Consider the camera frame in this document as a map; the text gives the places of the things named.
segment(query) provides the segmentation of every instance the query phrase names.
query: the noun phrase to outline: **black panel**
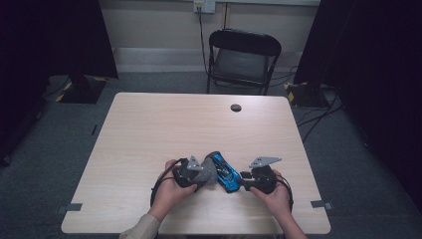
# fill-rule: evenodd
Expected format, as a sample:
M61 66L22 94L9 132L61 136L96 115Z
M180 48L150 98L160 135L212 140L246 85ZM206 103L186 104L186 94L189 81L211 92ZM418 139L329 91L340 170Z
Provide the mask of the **black panel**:
M353 5L322 0L295 79L299 83L316 76L316 85L340 87L347 111L363 128L374 153L420 211L421 12L416 0L358 0Z
M117 78L98 0L0 1L0 160L34 121L50 76Z

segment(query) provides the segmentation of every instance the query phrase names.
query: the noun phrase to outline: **wall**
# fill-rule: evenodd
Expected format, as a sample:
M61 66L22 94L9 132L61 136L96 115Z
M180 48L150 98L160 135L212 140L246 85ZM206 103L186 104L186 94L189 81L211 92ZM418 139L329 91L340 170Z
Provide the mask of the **wall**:
M201 49L199 18L193 12L192 1L101 0L100 3L114 48ZM209 35L225 26L274 36L283 46L281 60L288 61L293 56L290 65L297 64L316 13L316 4L217 2L215 14L202 14L205 51Z

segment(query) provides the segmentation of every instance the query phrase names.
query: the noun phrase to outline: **electrical outlet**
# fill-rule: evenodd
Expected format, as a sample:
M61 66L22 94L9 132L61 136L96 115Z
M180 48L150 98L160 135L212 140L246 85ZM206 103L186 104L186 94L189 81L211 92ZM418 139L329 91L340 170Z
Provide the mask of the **electrical outlet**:
M205 1L204 8L205 13L215 13L215 0Z
M193 12L198 12L198 8L201 9L202 13L205 13L204 1L193 1Z
M215 0L193 1L193 12L198 12L198 8L201 13L215 13Z

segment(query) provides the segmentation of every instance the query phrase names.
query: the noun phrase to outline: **person's right hand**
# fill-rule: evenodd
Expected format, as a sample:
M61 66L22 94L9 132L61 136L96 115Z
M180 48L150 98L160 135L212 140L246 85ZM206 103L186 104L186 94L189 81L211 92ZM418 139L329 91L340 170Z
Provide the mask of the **person's right hand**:
M282 176L277 170L273 169L274 173L278 177ZM277 182L276 189L270 194L265 194L255 187L251 187L251 192L255 196L260 198L266 205L270 212L274 215L276 220L282 227L285 237L289 239L305 239L305 235L302 228L298 225L295 218L292 215L289 206L289 192L285 185Z
M277 176L282 176L277 170L273 169ZM276 189L270 194L265 194L258 188L251 187L251 192L260 198L271 213L275 216L283 216L291 214L289 206L289 192L288 189L280 182L277 182Z

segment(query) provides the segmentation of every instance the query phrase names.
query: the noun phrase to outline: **blue object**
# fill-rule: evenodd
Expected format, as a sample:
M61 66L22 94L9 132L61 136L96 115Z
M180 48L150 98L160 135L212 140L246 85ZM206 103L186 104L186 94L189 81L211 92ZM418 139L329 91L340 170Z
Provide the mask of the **blue object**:
M242 179L239 173L227 163L221 153L219 151L213 151L206 157L210 157L214 162L215 168L217 169L218 182L226 192L230 193L239 190Z

